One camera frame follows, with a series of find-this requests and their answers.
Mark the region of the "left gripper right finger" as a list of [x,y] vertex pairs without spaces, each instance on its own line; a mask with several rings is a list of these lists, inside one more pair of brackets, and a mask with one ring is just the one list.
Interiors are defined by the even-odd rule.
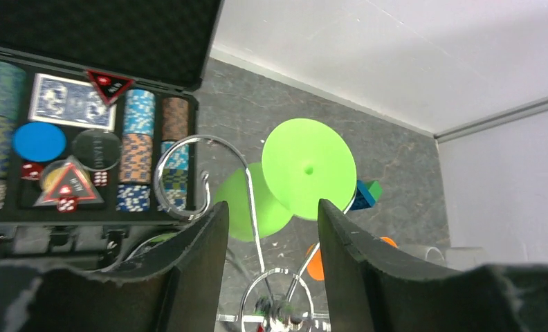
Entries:
[[334,331],[548,331],[548,264],[458,271],[414,257],[318,204]]

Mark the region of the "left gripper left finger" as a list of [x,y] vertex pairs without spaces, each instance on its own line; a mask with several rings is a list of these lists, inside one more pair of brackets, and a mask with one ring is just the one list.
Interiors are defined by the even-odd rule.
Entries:
[[104,272],[0,261],[0,331],[212,331],[228,244],[218,203],[151,250]]

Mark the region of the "orange plastic wine glass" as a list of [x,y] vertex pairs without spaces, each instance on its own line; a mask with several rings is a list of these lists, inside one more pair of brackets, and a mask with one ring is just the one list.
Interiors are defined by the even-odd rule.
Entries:
[[[396,244],[396,242],[389,237],[381,237],[381,240],[390,244],[391,246],[395,248],[398,248],[398,245]],[[322,265],[322,257],[319,249],[316,250],[315,255],[313,256],[311,261],[307,264],[307,272],[312,279],[318,282],[322,282],[325,280],[324,268]]]

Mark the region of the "green plastic wine glass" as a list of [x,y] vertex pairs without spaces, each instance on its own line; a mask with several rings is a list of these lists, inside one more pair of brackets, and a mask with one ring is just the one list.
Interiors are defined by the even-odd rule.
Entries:
[[268,135],[259,162],[251,163],[259,237],[292,217],[318,218],[320,199],[345,210],[356,191],[354,156],[342,137],[317,120],[287,120]]

